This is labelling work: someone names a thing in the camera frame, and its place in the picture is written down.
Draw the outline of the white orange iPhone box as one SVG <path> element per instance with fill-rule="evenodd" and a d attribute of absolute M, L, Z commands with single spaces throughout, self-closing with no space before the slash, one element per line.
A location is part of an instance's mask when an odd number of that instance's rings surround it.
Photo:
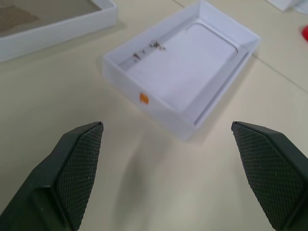
<path fill-rule="evenodd" d="M 115 25 L 118 6 L 112 0 L 91 1 L 100 8 L 99 11 L 0 37 L 0 62 Z"/>

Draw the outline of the red object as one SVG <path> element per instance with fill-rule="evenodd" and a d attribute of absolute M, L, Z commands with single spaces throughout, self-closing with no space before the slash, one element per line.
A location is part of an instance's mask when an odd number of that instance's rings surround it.
<path fill-rule="evenodd" d="M 302 38 L 308 43 L 308 25 L 304 25 L 300 28 Z"/>

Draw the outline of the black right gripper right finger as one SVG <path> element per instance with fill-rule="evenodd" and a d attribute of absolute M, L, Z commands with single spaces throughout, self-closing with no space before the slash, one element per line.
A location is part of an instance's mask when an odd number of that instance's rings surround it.
<path fill-rule="evenodd" d="M 275 231 L 308 231 L 308 158 L 282 133 L 234 121 L 248 184 Z"/>

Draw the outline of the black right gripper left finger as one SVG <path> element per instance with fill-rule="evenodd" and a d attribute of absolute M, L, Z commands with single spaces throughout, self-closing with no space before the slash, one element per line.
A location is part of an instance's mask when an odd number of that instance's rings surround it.
<path fill-rule="evenodd" d="M 103 123 L 65 133 L 0 215 L 0 231 L 78 231 L 94 185 Z"/>

